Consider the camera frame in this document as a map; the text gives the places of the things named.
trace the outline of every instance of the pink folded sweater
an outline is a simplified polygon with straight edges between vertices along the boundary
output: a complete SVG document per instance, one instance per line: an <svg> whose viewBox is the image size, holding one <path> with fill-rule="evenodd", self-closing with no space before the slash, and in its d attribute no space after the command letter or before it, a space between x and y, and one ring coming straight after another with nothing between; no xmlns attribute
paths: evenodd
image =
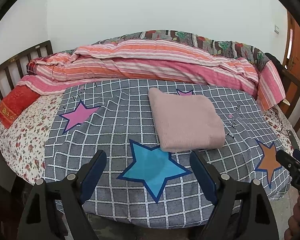
<svg viewBox="0 0 300 240"><path fill-rule="evenodd" d="M181 152L223 147L223 121L207 97L168 94L157 88L150 88L148 96L161 150Z"/></svg>

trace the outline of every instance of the wooden bed frame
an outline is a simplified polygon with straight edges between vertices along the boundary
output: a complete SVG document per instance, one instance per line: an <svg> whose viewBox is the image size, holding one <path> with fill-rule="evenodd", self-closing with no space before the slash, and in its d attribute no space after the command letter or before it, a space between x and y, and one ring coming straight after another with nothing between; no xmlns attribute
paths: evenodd
<svg viewBox="0 0 300 240"><path fill-rule="evenodd" d="M29 62L31 60L31 53L32 52L37 52L38 57L41 57L42 56L41 50L40 50L41 48L46 49L47 55L53 54L51 42L50 41L45 41L45 42L39 43L35 46L32 46L31 48L26 49L23 52L18 53L17 55L11 57L10 59L8 59L5 62L3 62L2 64L0 64L0 72L5 71L6 78L8 80L8 83L9 83L9 86L10 86L11 90L14 89L14 85L13 85L11 75L10 75L10 71L9 71L9 68L8 68L9 65L11 65L14 62L17 64L19 76L20 76L20 79L21 79L24 76L24 73L22 71L20 59L22 57L27 57L28 62ZM288 91L288 88L291 85L291 83L293 83L297 86L297 92L296 92L296 94L295 94L295 96L294 96L287 112L285 113L285 115L288 119L290 117L292 111L294 110L299 98L300 98L300 81L295 76L293 76L288 70L284 69L283 67L282 67L281 70L279 70L279 72L280 72L279 74L283 77L282 78L282 84L283 84L285 92ZM0 90L0 100L2 100L2 99L3 99L3 95L2 95L2 92ZM295 124L295 126L293 128L296 132L298 132L298 130L300 129L300 117L299 117L297 123Z"/></svg>

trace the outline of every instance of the orange star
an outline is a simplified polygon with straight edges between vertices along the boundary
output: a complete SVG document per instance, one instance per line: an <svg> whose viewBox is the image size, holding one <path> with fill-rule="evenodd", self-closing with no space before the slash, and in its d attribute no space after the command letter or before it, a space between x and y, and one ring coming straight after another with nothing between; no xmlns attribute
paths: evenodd
<svg viewBox="0 0 300 240"><path fill-rule="evenodd" d="M274 174L274 171L282 168L281 164L277 162L275 159L275 145L272 143L270 147L263 144L262 142L256 140L259 146L262 149L263 157L257 167L255 168L255 171L265 171L267 173L267 180L268 180L268 186L271 188L271 182L272 177Z"/></svg>

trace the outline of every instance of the light switch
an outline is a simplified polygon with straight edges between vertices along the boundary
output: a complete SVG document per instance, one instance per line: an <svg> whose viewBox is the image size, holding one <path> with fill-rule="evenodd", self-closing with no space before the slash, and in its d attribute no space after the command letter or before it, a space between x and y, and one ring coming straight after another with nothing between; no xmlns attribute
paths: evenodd
<svg viewBox="0 0 300 240"><path fill-rule="evenodd" d="M279 34L279 27L277 25L274 26L274 32Z"/></svg>

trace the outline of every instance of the floor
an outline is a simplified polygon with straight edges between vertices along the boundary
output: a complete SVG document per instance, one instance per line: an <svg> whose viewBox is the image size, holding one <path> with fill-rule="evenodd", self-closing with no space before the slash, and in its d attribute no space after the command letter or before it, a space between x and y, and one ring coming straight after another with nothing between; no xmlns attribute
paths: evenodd
<svg viewBox="0 0 300 240"><path fill-rule="evenodd" d="M271 201L271 206L274 211L274 216L276 218L280 240L283 240L284 232L288 228L288 219L293 213L293 206L296 204L297 198L298 191L294 187L290 187L289 192L280 200ZM102 217L89 216L88 219L92 225L97 224L100 228L100 230L95 230L95 233L97 234L100 240L188 240L187 228L172 230L151 229L141 227L133 228L128 224L122 224L123 228L117 228L118 223L113 221L109 223L108 219L104 219ZM66 237L66 240L73 240L71 233Z"/></svg>

